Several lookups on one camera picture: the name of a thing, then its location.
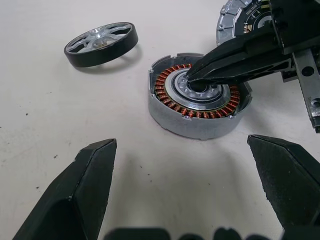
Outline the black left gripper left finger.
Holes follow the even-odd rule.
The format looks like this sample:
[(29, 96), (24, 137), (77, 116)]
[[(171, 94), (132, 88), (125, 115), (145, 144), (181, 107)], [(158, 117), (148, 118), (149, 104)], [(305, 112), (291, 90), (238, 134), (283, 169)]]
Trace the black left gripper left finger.
[(47, 187), (12, 240), (97, 240), (116, 150), (114, 138), (81, 149)]

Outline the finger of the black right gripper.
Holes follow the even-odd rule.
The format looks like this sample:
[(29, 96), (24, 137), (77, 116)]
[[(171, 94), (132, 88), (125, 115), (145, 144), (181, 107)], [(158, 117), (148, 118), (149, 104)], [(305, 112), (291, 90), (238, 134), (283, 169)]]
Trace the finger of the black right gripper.
[(291, 67), (290, 55), (205, 55), (189, 70), (189, 82), (239, 84)]
[(230, 39), (207, 53), (187, 72), (188, 80), (253, 80), (285, 68), (273, 26)]

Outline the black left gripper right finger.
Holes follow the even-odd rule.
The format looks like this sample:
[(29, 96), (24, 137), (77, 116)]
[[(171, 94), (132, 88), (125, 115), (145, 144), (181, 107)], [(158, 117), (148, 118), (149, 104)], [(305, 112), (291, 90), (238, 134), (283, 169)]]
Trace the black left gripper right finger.
[(320, 162), (301, 145), (280, 138), (252, 134), (247, 144), (282, 227), (320, 227)]

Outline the round grey motor lid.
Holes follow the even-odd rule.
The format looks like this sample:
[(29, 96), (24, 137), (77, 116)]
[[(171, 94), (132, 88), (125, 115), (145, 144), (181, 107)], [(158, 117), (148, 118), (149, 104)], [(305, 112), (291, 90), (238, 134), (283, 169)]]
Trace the round grey motor lid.
[(257, 30), (272, 20), (269, 0), (228, 0), (220, 10), (216, 44)]

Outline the grey motor housing copper windings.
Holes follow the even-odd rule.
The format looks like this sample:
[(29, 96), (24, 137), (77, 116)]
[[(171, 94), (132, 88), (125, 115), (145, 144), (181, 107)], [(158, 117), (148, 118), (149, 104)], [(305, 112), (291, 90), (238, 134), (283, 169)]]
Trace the grey motor housing copper windings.
[(236, 128), (252, 101), (248, 83), (239, 85), (188, 83), (187, 71), (200, 53), (164, 56), (148, 71), (148, 110), (164, 129), (177, 135), (208, 140)]

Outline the spoked rotor with black ring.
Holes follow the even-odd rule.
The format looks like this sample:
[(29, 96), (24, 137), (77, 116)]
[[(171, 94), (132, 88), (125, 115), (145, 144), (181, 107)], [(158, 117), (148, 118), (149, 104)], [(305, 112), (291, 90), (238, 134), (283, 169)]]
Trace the spoked rotor with black ring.
[(75, 68), (89, 68), (115, 60), (139, 41), (131, 22), (115, 22), (93, 28), (71, 40), (64, 54)]

